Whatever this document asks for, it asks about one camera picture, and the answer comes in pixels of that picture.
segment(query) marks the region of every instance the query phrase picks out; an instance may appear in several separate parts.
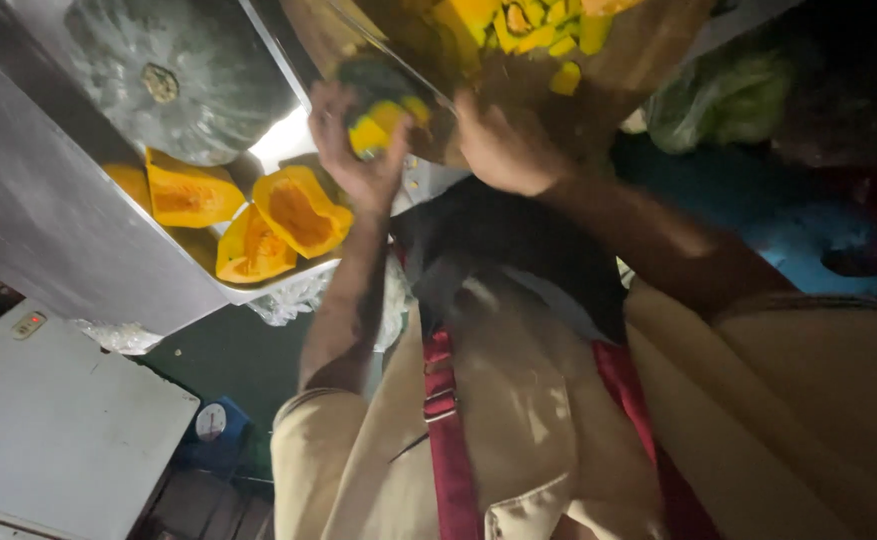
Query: hand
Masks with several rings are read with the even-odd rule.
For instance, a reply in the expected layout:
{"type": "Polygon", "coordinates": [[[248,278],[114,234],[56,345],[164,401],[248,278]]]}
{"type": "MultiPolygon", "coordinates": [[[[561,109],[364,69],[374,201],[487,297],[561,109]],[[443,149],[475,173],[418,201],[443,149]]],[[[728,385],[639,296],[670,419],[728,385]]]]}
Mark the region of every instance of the hand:
{"type": "Polygon", "coordinates": [[[461,153],[472,172],[496,190],[534,197],[560,179],[576,176],[575,165],[549,141],[537,119],[528,113],[521,126],[492,106],[480,113],[475,93],[455,96],[461,153]]]}
{"type": "Polygon", "coordinates": [[[391,144],[373,159],[362,161],[352,151],[344,115],[355,103],[355,94],[340,82],[318,81],[312,86],[312,114],[309,129],[318,147],[322,167],[352,198],[357,214],[387,217],[402,184],[402,169],[408,153],[408,133],[413,126],[410,114],[399,121],[391,144]]]}

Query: green vegetable in bag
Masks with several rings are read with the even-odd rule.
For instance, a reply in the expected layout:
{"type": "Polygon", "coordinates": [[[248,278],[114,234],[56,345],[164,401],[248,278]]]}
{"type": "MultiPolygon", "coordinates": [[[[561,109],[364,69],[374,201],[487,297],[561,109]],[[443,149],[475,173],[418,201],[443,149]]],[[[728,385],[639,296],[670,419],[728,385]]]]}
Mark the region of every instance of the green vegetable in bag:
{"type": "Polygon", "coordinates": [[[648,134],[669,154],[702,141],[756,143],[771,137],[792,87],[792,63],[777,46],[742,38],[691,61],[645,104],[648,134]]]}

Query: whole green pumpkin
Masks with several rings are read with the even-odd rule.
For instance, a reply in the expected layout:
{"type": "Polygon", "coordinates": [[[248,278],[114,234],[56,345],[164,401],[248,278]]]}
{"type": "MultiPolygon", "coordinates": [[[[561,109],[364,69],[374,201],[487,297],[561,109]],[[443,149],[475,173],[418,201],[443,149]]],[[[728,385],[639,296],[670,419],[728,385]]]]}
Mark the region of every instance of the whole green pumpkin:
{"type": "Polygon", "coordinates": [[[78,79],[105,116],[194,166],[233,161],[293,106],[237,1],[77,0],[65,25],[78,79]]]}

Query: person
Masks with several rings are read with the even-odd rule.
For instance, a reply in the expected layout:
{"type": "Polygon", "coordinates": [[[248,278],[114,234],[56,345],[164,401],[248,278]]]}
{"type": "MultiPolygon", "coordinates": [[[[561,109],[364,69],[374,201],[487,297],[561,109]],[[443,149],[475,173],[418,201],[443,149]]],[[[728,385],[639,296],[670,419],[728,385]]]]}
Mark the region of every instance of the person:
{"type": "Polygon", "coordinates": [[[877,537],[877,300],[796,292],[468,90],[479,187],[390,221],[411,122],[361,161],[352,103],[336,82],[312,92],[355,220],[274,421],[278,540],[877,537]],[[396,224],[418,305],[368,402],[396,224]],[[609,252],[637,276],[626,297],[609,252]]]}

